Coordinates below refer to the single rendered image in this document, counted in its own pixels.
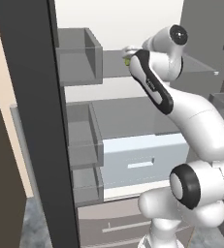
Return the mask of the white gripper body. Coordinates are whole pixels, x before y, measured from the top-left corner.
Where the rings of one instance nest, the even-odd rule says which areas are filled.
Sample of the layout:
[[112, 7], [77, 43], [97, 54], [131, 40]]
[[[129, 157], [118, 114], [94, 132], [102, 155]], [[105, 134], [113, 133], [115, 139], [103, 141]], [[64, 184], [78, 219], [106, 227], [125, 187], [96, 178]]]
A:
[[122, 51], [122, 58], [123, 59], [130, 59], [138, 50], [140, 50], [139, 47], [135, 46], [126, 46]]

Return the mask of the short glass fridge shelf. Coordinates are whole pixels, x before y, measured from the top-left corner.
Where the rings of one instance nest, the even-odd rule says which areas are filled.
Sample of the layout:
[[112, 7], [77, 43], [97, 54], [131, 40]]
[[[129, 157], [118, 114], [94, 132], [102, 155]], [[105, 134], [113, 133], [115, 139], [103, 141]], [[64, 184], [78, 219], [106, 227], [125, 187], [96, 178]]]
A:
[[147, 97], [93, 102], [102, 138], [179, 133], [179, 128]]

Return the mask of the dark grey fridge door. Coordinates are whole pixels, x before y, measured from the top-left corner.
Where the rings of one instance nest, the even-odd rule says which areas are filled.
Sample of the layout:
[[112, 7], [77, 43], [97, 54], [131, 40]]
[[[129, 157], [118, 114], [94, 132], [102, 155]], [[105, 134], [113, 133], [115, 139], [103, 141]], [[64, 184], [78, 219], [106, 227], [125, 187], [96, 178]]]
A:
[[80, 248], [54, 0], [0, 0], [0, 35], [53, 248]]

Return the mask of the brown cabinet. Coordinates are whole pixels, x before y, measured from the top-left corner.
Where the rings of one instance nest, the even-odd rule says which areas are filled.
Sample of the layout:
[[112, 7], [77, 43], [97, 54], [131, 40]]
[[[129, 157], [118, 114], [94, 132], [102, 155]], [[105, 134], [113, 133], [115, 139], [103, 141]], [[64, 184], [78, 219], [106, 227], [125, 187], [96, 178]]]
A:
[[26, 196], [0, 110], [0, 248], [19, 248]]

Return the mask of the large grey door bin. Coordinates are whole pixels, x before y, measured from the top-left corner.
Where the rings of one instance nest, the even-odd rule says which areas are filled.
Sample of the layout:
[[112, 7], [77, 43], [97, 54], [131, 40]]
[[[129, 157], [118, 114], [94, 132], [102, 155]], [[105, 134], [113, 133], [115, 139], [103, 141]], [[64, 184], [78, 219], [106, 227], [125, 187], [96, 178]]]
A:
[[89, 28], [59, 28], [56, 49], [60, 83], [103, 83], [103, 48]]

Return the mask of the pale blue crisper drawer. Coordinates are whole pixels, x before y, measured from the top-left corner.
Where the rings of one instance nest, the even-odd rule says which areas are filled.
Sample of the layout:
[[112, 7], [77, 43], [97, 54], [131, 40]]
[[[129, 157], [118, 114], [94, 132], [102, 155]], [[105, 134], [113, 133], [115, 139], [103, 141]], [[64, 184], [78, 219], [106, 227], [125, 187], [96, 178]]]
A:
[[[181, 133], [104, 140], [104, 188], [167, 180], [174, 166], [186, 161], [189, 145]], [[129, 163], [154, 158], [152, 167], [128, 169]]]

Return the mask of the medium grey door bin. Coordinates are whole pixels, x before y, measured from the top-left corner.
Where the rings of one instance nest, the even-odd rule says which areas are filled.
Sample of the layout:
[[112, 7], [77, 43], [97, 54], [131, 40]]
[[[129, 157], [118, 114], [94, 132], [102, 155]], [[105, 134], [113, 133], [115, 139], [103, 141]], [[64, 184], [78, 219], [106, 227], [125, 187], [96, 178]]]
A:
[[68, 104], [66, 110], [71, 169], [102, 167], [104, 145], [93, 105]]

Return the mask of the small grey door bin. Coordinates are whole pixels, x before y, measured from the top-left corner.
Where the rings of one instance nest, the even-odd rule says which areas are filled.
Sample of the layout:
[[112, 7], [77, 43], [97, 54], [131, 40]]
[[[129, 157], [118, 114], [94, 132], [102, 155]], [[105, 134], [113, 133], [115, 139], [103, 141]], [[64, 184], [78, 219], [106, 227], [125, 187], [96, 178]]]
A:
[[97, 204], [104, 200], [104, 183], [99, 168], [73, 170], [72, 176], [76, 207]]

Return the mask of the grey freezer drawer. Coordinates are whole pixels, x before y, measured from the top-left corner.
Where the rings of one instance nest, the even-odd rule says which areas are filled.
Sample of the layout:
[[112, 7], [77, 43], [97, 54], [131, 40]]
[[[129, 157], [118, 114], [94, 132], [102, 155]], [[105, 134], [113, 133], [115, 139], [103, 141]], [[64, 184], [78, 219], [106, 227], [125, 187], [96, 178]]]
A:
[[170, 217], [159, 201], [140, 211], [137, 198], [80, 207], [78, 214], [80, 248], [137, 248], [152, 217]]

